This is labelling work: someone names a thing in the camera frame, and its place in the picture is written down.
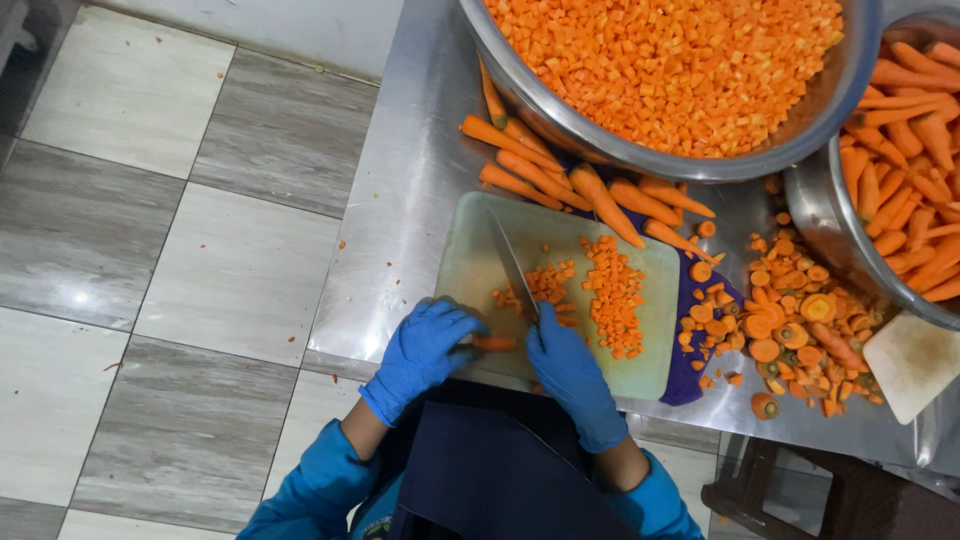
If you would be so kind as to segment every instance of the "hand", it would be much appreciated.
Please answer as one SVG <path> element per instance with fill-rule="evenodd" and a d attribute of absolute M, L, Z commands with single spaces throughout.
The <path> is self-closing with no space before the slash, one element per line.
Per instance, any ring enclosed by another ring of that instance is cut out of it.
<path fill-rule="evenodd" d="M 472 347 L 451 351 L 474 332 L 490 330 L 446 300 L 420 302 L 396 328 L 380 369 L 360 388 L 360 395 L 373 414 L 392 428 L 403 408 L 420 393 L 479 356 Z"/>
<path fill-rule="evenodd" d="M 527 356 L 543 389 L 564 408 L 580 433 L 580 446 L 600 454 L 627 436 L 627 421 L 616 403 L 596 358 L 577 332 L 560 326 L 553 306 L 538 302 L 540 327 L 527 332 Z"/>

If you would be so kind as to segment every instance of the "stainless steel bowl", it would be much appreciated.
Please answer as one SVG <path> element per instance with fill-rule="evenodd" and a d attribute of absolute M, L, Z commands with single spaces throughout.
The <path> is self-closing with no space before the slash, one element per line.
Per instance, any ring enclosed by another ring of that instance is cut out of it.
<path fill-rule="evenodd" d="M 960 10 L 943 5 L 926 8 L 924 3 L 890 7 L 884 18 L 895 22 L 887 26 L 884 39 L 907 41 L 917 48 L 934 40 L 960 46 Z M 836 135 L 797 167 L 788 168 L 784 176 L 794 224 L 834 270 L 867 292 L 886 298 L 929 323 L 960 331 L 960 299 L 937 304 L 924 300 L 897 277 L 874 249 L 850 201 Z"/>
<path fill-rule="evenodd" d="M 483 0 L 459 0 L 477 50 L 507 102 L 545 139 L 594 163 L 702 183 L 739 182 L 780 171 L 822 146 L 856 107 L 876 63 L 877 0 L 840 0 L 844 39 L 767 143 L 735 158 L 681 158 L 644 148 L 594 124 L 547 88 L 511 48 Z"/>

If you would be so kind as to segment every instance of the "stainless steel counter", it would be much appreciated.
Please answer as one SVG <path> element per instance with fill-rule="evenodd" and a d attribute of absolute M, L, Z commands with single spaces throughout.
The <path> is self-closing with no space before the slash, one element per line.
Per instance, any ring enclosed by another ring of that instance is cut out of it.
<path fill-rule="evenodd" d="M 457 200 L 479 189 L 476 175 L 492 158 L 489 148 L 457 131 L 468 113 L 484 109 L 478 79 L 456 3 L 406 0 L 340 231 L 347 244 L 331 262 L 305 366 L 368 378 L 399 321 L 433 293 Z M 769 234 L 775 226 L 762 184 L 692 185 L 690 195 L 718 212 L 718 233 L 704 247 L 728 254 L 719 271 L 746 284 L 745 264 L 753 258 L 749 234 Z M 716 367 L 748 377 L 740 388 L 718 382 L 690 405 L 617 404 L 666 420 L 960 476 L 960 381 L 908 426 L 898 424 L 886 405 L 851 399 L 846 416 L 828 420 L 790 397 L 780 399 L 779 419 L 760 422 L 750 412 L 750 397 L 761 390 L 754 362 L 726 354 L 708 370 Z"/>

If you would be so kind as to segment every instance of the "knife blade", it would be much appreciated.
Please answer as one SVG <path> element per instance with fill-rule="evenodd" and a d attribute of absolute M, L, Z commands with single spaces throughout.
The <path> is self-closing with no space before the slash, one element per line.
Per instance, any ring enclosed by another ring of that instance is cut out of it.
<path fill-rule="evenodd" d="M 503 231 L 503 226 L 496 217 L 496 212 L 493 211 L 489 202 L 485 201 L 485 203 L 487 204 L 487 222 L 493 236 L 493 245 L 500 256 L 503 270 L 507 274 L 507 282 L 513 288 L 516 298 L 523 307 L 523 317 L 531 326 L 536 326 L 540 323 L 540 310 L 537 309 L 534 295 L 530 293 L 530 287 L 527 286 L 527 281 L 523 278 L 523 270 L 516 262 L 514 249 L 510 247 L 510 240 L 507 239 L 507 234 Z"/>

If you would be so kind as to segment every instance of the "white cutting board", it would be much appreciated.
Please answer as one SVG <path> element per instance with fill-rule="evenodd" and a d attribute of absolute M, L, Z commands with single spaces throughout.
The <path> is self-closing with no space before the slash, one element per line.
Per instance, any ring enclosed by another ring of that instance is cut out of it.
<path fill-rule="evenodd" d="M 436 296 L 448 295 L 463 305 L 476 308 L 494 335 L 514 337 L 520 343 L 517 351 L 487 354 L 477 367 L 522 379 L 536 379 L 523 348 L 526 322 L 511 308 L 497 308 L 495 298 L 491 296 L 492 290 L 506 286 L 507 277 L 493 246 L 484 199 L 496 212 L 524 272 L 533 270 L 538 264 L 546 266 L 548 262 L 573 259 L 577 274 L 564 284 L 567 291 L 564 302 L 576 305 L 576 316 L 581 323 L 575 330 L 582 336 L 593 336 L 590 350 L 596 356 L 613 395 L 659 399 L 666 389 L 677 323 L 680 285 L 677 250 L 651 238 L 644 238 L 646 247 L 643 249 L 622 240 L 617 242 L 617 250 L 627 256 L 627 264 L 646 275 L 640 293 L 646 302 L 636 309 L 639 329 L 643 332 L 643 353 L 636 358 L 616 360 L 610 349 L 598 345 L 597 326 L 588 316 L 589 302 L 595 297 L 593 291 L 583 290 L 581 283 L 587 279 L 587 271 L 593 269 L 593 263 L 585 256 L 579 242 L 581 236 L 596 241 L 600 234 L 614 235 L 613 230 L 575 215 L 489 193 L 471 192 L 460 199 L 453 215 L 437 278 Z M 541 249 L 544 244 L 550 248 L 547 253 Z"/>
<path fill-rule="evenodd" d="M 901 312 L 863 355 L 901 424 L 909 424 L 960 375 L 960 332 Z"/>

